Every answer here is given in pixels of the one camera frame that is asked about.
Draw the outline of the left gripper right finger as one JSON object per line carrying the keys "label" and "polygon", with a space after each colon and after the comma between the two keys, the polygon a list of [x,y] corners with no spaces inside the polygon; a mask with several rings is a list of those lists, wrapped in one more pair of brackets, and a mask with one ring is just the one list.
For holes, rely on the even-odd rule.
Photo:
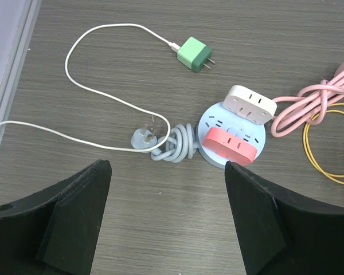
{"label": "left gripper right finger", "polygon": [[232,162],[225,183],[247,274],[344,274],[344,207]]}

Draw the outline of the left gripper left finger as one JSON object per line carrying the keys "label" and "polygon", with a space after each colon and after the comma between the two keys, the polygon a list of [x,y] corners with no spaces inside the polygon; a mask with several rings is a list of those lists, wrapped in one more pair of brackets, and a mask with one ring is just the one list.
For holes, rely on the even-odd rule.
{"label": "left gripper left finger", "polygon": [[111,183],[107,160],[0,205],[0,274],[90,274]]}

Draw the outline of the red pink charger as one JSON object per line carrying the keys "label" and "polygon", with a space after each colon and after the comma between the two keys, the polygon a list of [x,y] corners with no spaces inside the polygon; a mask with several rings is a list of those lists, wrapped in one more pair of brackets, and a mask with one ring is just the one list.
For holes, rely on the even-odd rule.
{"label": "red pink charger", "polygon": [[208,131],[202,145],[218,156],[242,166],[251,164],[257,154],[256,147],[217,127]]}

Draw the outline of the white charger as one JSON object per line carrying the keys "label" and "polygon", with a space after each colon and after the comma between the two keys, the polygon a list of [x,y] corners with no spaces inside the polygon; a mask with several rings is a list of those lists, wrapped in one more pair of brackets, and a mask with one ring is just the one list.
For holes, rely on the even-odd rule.
{"label": "white charger", "polygon": [[273,100],[241,85],[231,87],[222,106],[258,125],[270,121],[277,110]]}

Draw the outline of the green plug adapter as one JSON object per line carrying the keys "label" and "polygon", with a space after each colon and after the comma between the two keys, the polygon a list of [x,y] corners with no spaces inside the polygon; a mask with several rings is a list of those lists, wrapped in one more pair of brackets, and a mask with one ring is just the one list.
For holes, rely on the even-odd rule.
{"label": "green plug adapter", "polygon": [[176,49],[177,60],[194,73],[199,73],[203,67],[211,69],[208,62],[215,64],[212,60],[213,49],[194,37],[189,37]]}

